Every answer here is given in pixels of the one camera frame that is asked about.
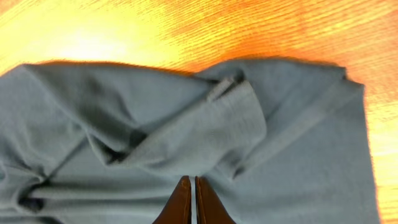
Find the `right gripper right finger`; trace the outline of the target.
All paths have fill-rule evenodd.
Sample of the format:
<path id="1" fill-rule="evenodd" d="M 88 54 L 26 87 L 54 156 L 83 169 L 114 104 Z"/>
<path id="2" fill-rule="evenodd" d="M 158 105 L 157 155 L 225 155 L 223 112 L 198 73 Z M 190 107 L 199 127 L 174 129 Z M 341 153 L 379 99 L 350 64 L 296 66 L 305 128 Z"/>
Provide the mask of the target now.
<path id="1" fill-rule="evenodd" d="M 198 224 L 236 224 L 204 177 L 195 177 Z"/>

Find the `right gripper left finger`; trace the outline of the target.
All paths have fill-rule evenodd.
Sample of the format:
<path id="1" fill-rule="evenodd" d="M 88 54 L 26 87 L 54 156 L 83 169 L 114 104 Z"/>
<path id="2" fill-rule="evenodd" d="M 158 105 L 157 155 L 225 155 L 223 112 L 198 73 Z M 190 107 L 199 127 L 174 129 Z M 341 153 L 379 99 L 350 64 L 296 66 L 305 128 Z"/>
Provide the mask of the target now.
<path id="1" fill-rule="evenodd" d="M 189 176 L 183 176 L 176 185 L 165 207 L 153 224 L 191 224 L 192 188 Z"/>

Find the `blue polo shirt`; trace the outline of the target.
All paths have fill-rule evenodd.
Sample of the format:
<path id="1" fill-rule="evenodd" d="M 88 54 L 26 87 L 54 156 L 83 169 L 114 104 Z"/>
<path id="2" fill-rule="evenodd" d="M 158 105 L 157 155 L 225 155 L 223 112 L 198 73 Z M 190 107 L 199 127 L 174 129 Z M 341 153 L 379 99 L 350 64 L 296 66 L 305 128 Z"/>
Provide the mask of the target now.
<path id="1" fill-rule="evenodd" d="M 1 222 L 152 223 L 202 176 L 236 223 L 379 223 L 363 95 L 293 60 L 19 65 L 1 77 Z"/>

